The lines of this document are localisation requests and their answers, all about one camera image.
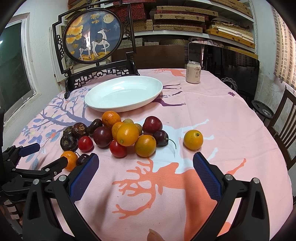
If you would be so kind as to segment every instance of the wall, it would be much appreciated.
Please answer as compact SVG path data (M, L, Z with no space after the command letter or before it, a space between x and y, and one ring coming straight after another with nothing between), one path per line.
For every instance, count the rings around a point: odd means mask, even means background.
M29 13L27 42L28 59L37 94L26 102L4 126L4 146L11 146L27 123L31 121L59 93L54 78L49 47L49 28L58 15L68 10L68 0L27 0L15 13Z
M276 31L270 4L266 0L252 0L258 32L258 58L260 71L255 99L276 111L285 91L285 86L296 95L295 90L274 75L276 60ZM281 130L290 112L292 103L287 103L278 119L275 129ZM296 155L296 143L288 149L291 157ZM296 165L289 170L293 195L296 196Z

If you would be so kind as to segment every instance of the white oval dish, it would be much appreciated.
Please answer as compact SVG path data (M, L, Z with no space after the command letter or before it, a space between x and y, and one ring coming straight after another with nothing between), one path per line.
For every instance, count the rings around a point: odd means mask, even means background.
M163 84L147 76L123 76L107 80L93 87L85 96L85 103L94 110L124 112L140 108L153 101Z

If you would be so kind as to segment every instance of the oval painting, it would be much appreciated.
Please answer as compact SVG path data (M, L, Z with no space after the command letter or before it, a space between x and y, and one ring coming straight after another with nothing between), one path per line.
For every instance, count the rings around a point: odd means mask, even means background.
M64 46L78 62L97 61L110 55L120 44L122 25L111 12L90 10L70 21Z

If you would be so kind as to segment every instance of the cherry stem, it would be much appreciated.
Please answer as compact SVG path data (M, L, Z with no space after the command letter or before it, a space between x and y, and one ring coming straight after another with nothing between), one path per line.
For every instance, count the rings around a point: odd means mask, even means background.
M177 145L176 145L176 143L175 143L173 140L171 140L171 139L169 139L169 138L166 138L165 140L170 140L170 141L172 141L172 142L175 144L175 147L176 147L176 150L177 150Z

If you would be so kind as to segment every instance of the moon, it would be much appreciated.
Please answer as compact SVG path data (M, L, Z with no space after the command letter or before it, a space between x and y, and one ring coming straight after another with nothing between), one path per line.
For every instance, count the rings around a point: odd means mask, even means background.
M113 15L111 15L109 13L103 17L104 23L111 23L113 20L114 20Z

